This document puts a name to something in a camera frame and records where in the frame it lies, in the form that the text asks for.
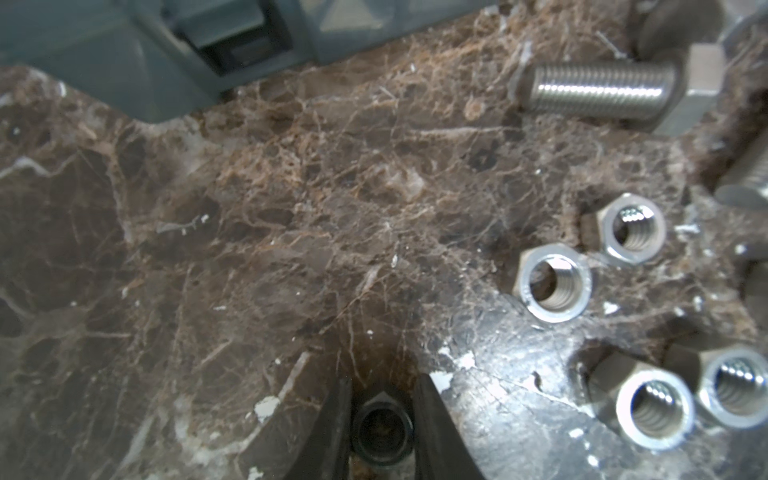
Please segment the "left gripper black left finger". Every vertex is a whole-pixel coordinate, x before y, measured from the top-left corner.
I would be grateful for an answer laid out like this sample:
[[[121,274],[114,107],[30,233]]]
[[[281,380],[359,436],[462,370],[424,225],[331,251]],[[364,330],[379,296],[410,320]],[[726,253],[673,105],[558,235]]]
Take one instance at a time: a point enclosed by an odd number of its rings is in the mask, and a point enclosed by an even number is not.
[[[339,378],[284,480],[346,480],[351,451],[353,387]]]

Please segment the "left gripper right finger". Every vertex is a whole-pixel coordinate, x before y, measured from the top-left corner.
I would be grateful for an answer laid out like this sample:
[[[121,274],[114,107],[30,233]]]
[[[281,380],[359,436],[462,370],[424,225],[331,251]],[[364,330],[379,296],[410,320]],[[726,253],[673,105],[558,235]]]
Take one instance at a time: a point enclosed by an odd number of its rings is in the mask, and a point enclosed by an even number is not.
[[[485,479],[427,374],[415,383],[413,409],[416,479]]]

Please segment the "black hex nut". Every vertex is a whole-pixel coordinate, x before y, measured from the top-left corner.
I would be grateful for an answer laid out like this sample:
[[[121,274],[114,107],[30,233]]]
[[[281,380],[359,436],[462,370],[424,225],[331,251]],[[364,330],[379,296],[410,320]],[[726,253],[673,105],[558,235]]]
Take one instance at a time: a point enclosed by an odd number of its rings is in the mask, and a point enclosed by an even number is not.
[[[355,454],[375,468],[391,468],[411,454],[414,422],[409,403],[381,391],[362,401],[352,418]]]

